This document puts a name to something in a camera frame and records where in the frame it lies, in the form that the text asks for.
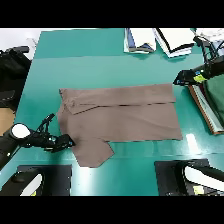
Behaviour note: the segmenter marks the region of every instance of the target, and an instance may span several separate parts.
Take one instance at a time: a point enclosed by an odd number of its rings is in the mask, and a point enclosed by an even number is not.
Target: table surface
[[[203,63],[201,49],[168,58],[159,44],[148,55],[123,52],[124,29],[42,32],[17,111],[16,122],[36,129],[56,113],[59,88],[112,88],[172,83],[178,72]],[[114,143],[115,154],[98,168],[81,168],[70,149],[50,154],[22,148],[0,173],[0,186],[18,165],[72,164],[71,195],[158,195],[154,162],[208,158],[224,170],[224,136],[213,136],[188,89],[173,86],[183,140]],[[57,119],[50,132],[60,134]]]

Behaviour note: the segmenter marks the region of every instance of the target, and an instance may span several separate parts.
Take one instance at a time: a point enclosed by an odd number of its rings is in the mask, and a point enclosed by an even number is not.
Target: brown cloth
[[[59,92],[60,129],[77,144],[72,150],[82,167],[110,158],[109,141],[182,139],[172,84]]]

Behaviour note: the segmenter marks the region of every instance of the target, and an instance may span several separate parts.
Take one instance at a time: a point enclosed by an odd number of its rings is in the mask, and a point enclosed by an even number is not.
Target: yellow label
[[[37,192],[34,191],[33,194],[31,194],[30,196],[36,196],[37,195]]]
[[[194,193],[196,195],[205,193],[204,188],[202,186],[193,186],[193,188],[194,188]]]
[[[207,79],[205,79],[202,75],[197,75],[197,76],[194,77],[194,80],[196,82],[203,82],[203,81],[205,81]]]

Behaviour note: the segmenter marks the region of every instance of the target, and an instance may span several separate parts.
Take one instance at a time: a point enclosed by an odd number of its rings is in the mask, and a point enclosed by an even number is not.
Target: black bag
[[[21,48],[11,48],[3,52],[0,50],[1,74],[10,76],[12,79],[26,78],[31,61],[20,51]]]

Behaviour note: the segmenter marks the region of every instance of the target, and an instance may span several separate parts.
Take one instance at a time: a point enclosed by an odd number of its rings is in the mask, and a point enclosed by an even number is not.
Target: white circular joint cover
[[[15,124],[12,127],[12,134],[16,138],[26,138],[30,135],[30,131],[24,124]]]

